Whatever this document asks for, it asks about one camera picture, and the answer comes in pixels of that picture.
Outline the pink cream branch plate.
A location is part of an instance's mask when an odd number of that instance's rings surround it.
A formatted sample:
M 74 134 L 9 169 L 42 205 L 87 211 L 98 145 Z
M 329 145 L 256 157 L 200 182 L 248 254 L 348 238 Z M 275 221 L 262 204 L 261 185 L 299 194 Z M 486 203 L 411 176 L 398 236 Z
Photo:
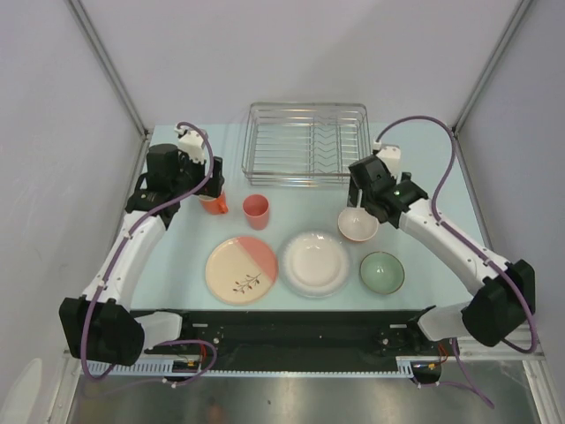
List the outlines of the pink cream branch plate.
M 272 248 L 259 238 L 241 236 L 218 245 L 207 258 L 207 288 L 225 304 L 251 305 L 275 286 L 278 260 Z

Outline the white deep plate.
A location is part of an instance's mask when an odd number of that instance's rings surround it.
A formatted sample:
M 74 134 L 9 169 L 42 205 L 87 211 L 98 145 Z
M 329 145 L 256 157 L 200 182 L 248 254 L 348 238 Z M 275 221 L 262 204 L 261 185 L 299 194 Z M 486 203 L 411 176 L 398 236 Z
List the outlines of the white deep plate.
M 313 299 L 342 290 L 351 272 L 350 253 L 333 234 L 302 231 L 290 238 L 279 256 L 284 282 L 296 294 Z

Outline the green ceramic bowl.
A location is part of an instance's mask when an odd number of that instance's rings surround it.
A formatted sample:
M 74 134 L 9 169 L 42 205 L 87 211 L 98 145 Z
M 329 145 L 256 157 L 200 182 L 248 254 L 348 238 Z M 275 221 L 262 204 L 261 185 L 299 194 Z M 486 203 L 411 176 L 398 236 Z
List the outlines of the green ceramic bowl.
M 397 292 L 405 279 L 402 263 L 393 254 L 386 252 L 368 254 L 361 261 L 359 274 L 365 286 L 380 295 Z

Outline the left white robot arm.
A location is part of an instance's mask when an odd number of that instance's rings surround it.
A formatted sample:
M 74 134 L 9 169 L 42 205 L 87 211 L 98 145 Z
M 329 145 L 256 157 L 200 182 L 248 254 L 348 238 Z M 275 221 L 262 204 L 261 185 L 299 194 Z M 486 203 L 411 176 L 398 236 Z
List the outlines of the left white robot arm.
M 91 361 L 131 366 L 146 349 L 159 345 L 178 353 L 193 347 L 195 332 L 179 314 L 134 317 L 132 295 L 181 201 L 218 194 L 221 170 L 222 160 L 213 156 L 207 140 L 193 147 L 179 142 L 149 148 L 145 170 L 126 202 L 122 228 L 108 257 L 83 293 L 64 299 L 59 307 L 69 350 L 82 367 Z

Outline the orange mug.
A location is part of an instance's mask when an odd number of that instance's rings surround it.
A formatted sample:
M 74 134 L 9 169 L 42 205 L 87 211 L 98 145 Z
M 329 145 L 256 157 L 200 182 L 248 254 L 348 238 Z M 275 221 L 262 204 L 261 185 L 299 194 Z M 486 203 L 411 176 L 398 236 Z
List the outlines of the orange mug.
M 216 198 L 206 195 L 200 195 L 199 202 L 201 207 L 203 207 L 204 210 L 210 215 L 225 215 L 229 212 L 224 190 L 222 190 L 221 194 Z

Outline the metal wire dish rack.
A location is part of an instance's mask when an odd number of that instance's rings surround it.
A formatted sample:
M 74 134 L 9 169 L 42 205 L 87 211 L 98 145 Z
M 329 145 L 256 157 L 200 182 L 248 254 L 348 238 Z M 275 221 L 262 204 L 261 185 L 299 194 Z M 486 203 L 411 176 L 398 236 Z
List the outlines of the metal wire dish rack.
M 346 186 L 349 166 L 370 152 L 361 103 L 254 102 L 241 169 L 255 186 Z

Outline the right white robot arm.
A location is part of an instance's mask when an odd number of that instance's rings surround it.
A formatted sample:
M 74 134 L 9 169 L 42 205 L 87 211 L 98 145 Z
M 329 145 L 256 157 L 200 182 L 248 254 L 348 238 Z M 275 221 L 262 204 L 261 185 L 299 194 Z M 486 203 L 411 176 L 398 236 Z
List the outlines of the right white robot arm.
M 428 354 L 439 341 L 473 337 L 494 347 L 535 313 L 535 271 L 527 261 L 511 262 L 456 228 L 409 174 L 395 177 L 376 155 L 349 167 L 349 201 L 380 223 L 413 237 L 463 283 L 471 301 L 423 310 L 407 332 L 408 346 Z

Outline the orange white bowl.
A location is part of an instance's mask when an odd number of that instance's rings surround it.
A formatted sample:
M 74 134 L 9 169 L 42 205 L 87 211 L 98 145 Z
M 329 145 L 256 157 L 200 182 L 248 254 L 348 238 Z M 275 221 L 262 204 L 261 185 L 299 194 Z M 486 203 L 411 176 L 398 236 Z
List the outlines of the orange white bowl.
M 339 214 L 337 227 L 345 238 L 365 242 L 376 235 L 380 223 L 363 208 L 347 207 Z

